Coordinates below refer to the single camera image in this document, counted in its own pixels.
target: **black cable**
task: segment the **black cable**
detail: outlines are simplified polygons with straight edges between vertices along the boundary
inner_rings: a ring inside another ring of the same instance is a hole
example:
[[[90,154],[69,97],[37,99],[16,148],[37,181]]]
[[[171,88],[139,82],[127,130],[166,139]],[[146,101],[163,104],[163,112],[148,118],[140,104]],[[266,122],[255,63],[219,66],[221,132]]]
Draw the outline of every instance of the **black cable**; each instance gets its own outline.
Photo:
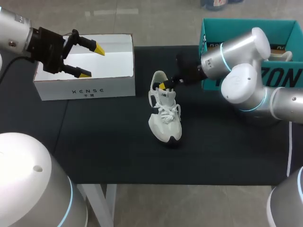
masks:
[[[2,81],[3,81],[3,79],[4,79],[5,75],[6,75],[6,73],[8,72],[9,68],[11,67],[11,65],[12,65],[15,61],[20,60],[20,59],[25,59],[25,60],[27,60],[27,61],[30,61],[31,63],[34,63],[34,62],[35,62],[32,58],[29,58],[29,57],[26,57],[26,56],[20,56],[20,57],[14,58],[13,60],[11,60],[11,61],[9,62],[9,64],[6,66],[4,72],[2,73],[2,76],[1,76],[1,78],[0,78],[0,84],[2,83]]]

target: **silver robot arm segment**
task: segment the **silver robot arm segment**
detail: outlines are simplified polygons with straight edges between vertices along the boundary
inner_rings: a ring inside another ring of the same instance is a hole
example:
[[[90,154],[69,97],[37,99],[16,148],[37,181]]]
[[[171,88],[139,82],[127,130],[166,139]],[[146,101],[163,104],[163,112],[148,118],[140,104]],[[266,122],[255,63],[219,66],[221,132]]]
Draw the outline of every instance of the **silver robot arm segment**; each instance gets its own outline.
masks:
[[[303,123],[303,89],[263,86],[261,64],[269,57],[269,41],[256,27],[203,54],[201,66],[209,79],[225,78],[221,93],[241,111]]]

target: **tiled floor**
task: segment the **tiled floor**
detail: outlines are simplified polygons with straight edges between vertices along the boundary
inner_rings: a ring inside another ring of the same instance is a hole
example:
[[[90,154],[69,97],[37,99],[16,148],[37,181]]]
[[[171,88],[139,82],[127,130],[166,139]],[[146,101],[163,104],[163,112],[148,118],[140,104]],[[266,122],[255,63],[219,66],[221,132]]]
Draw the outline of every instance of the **tiled floor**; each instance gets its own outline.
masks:
[[[133,33],[139,45],[198,44],[203,17],[296,19],[302,0],[245,0],[210,12],[200,0],[0,0],[33,20],[33,26],[65,34]],[[116,227],[267,227],[269,186],[119,185]],[[90,226],[97,226],[90,221]]]

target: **black tablecloth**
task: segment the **black tablecloth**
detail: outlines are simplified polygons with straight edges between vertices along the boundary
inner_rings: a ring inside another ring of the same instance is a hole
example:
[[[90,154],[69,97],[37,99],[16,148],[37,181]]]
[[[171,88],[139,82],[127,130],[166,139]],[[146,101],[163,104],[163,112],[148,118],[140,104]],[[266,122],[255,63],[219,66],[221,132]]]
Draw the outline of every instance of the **black tablecloth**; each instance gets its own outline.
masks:
[[[249,126],[220,93],[203,92],[199,84],[176,89],[181,146],[168,148],[155,139],[148,126],[150,81],[156,70],[174,75],[180,51],[197,59],[196,46],[135,47],[136,97],[42,102],[32,83],[35,66],[20,61],[0,87],[0,131],[40,140],[75,183],[275,185],[284,180],[288,122]],[[303,164],[302,131],[293,124],[292,171]]]
[[[6,51],[1,73],[16,57]],[[67,101],[42,102],[33,83],[37,64],[18,60],[0,86],[0,133],[20,132],[41,141],[53,153]]]

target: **shoebox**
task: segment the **shoebox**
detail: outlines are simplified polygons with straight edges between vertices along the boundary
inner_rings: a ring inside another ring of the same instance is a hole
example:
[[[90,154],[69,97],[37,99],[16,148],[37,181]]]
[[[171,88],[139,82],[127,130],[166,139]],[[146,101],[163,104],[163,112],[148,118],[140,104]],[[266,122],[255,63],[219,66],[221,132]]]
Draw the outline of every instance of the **shoebox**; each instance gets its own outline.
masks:
[[[128,34],[82,35],[95,40],[105,51],[105,56],[82,46],[73,46],[65,65],[90,71],[91,78],[75,78],[60,72],[43,71],[39,63],[34,84],[42,100],[103,98],[134,96],[134,45]]]
[[[200,56],[254,27],[260,27],[265,32],[272,53],[293,53],[293,61],[262,63],[263,84],[270,87],[303,87],[303,34],[295,20],[204,18],[199,43]],[[220,90],[221,82],[222,79],[206,79],[203,81],[203,89]]]

